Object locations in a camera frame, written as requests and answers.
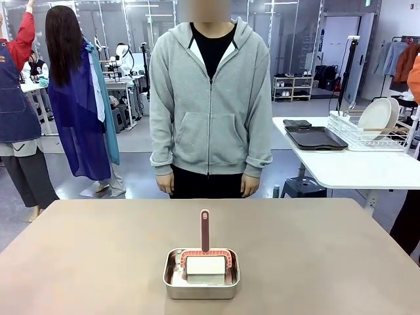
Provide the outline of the person's left hand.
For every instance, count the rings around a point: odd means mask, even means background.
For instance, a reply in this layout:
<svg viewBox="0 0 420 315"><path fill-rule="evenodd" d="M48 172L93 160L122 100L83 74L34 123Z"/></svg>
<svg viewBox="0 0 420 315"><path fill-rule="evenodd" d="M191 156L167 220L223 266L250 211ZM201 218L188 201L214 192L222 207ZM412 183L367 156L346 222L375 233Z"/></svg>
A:
<svg viewBox="0 0 420 315"><path fill-rule="evenodd" d="M241 193L243 198L252 196L258 189L260 178L250 177L246 174L241 178Z"/></svg>

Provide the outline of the person's right hand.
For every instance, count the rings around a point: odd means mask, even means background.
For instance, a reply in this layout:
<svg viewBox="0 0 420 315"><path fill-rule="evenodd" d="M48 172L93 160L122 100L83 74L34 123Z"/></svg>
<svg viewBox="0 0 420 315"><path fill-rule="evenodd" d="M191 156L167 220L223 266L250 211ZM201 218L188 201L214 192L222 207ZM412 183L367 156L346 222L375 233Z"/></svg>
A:
<svg viewBox="0 0 420 315"><path fill-rule="evenodd" d="M157 175L156 176L156 183L158 188L169 195L172 195L175 190L174 185L174 175L170 173L168 175Z"/></svg>

